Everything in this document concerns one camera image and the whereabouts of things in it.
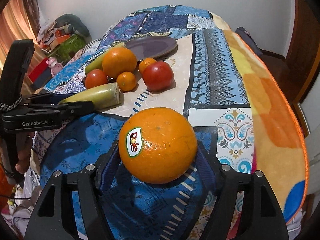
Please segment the left hand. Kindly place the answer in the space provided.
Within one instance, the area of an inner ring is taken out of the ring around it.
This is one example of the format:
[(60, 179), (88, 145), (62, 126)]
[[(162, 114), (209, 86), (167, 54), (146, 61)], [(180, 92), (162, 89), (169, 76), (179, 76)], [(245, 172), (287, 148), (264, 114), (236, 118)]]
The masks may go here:
[(31, 149), (33, 146), (33, 137), (35, 133), (29, 132), (26, 137), (26, 141), (22, 149), (18, 152), (18, 163), (16, 164), (15, 168), (20, 174), (24, 174), (27, 172), (30, 166), (30, 156), (31, 156)]

